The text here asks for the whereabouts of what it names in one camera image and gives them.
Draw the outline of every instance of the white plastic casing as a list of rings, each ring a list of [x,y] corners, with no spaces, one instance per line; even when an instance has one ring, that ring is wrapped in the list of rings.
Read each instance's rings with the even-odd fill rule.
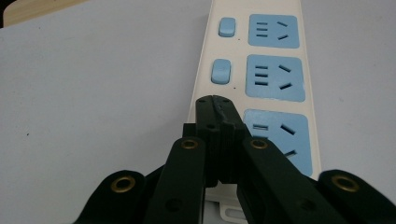
[[[297,18],[300,45],[297,49],[282,49],[251,46],[248,43],[249,17],[252,14],[287,15]],[[235,18],[235,34],[231,38],[219,36],[222,18]],[[247,57],[251,54],[286,56],[299,58],[304,75],[305,99],[291,102],[274,99],[254,98],[246,95]],[[227,59],[232,63],[230,82],[226,85],[211,81],[213,62]],[[246,109],[259,109],[305,115],[308,120],[309,141],[313,173],[320,173],[318,136],[315,123],[311,80],[306,55],[303,15],[299,0],[213,0],[206,27],[205,41],[201,53],[195,88],[191,100],[188,122],[195,122],[195,101],[206,95],[220,95],[233,101],[241,118]],[[219,185],[206,190],[206,199],[220,203],[220,214],[226,221],[246,223],[237,217],[229,217],[227,209],[241,210],[236,197],[235,185]]]

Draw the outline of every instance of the outlet hole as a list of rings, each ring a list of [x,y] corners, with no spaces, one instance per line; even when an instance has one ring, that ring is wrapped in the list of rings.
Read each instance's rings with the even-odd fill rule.
[[[283,155],[285,155],[286,158],[290,158],[290,157],[292,157],[292,156],[297,155],[297,152],[296,152],[296,150],[292,150],[292,151],[287,152],[287,153],[285,153],[285,154],[283,154]]]
[[[268,77],[268,74],[256,73],[254,76],[255,77]]]
[[[287,37],[289,37],[289,36],[288,35],[282,35],[282,36],[278,37],[277,39],[281,40],[281,39],[284,39],[284,38],[287,38]]]
[[[260,69],[268,69],[268,66],[261,66],[261,65],[256,65],[256,68],[260,68]]]
[[[289,69],[288,67],[283,66],[282,64],[279,66],[280,69],[282,69],[285,72],[291,72],[291,69]]]
[[[258,85],[258,86],[268,86],[268,82],[256,81],[256,82],[254,82],[254,85]]]
[[[283,22],[281,22],[281,21],[277,22],[277,24],[279,24],[279,25],[281,25],[281,26],[284,26],[284,27],[288,27],[288,25],[287,25],[286,23],[283,23]]]
[[[283,129],[285,132],[291,134],[291,135],[294,135],[296,133],[293,129],[289,128],[288,126],[286,126],[284,124],[282,124],[280,126],[280,128]]]
[[[288,83],[288,84],[286,84],[286,85],[280,86],[279,88],[280,88],[281,90],[285,90],[285,89],[287,89],[287,88],[290,88],[291,86],[292,86],[291,83]]]
[[[262,124],[253,124],[253,129],[268,131],[268,126]]]

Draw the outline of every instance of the power strip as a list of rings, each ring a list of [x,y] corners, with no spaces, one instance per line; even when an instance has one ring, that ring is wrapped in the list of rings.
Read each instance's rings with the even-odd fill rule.
[[[304,174],[320,173],[318,136],[299,0],[213,0],[189,122],[195,101],[220,95],[233,101],[254,136],[267,137]],[[236,186],[219,184],[206,199],[241,211]]]

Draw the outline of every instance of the power switch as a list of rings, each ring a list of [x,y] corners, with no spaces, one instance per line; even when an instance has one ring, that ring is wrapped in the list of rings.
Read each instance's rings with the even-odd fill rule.
[[[235,35],[235,19],[223,17],[220,21],[219,36],[233,37]]]
[[[231,63],[225,59],[216,59],[213,62],[212,82],[224,85],[230,82]]]

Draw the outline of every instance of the black mechanical arm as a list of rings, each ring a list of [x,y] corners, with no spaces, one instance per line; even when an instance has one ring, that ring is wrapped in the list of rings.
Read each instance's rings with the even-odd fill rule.
[[[237,185],[249,224],[396,223],[395,205],[359,177],[302,175],[271,141],[252,137],[220,96],[196,102],[196,123],[184,125],[163,167],[108,176],[75,223],[202,223],[205,188],[219,181]]]

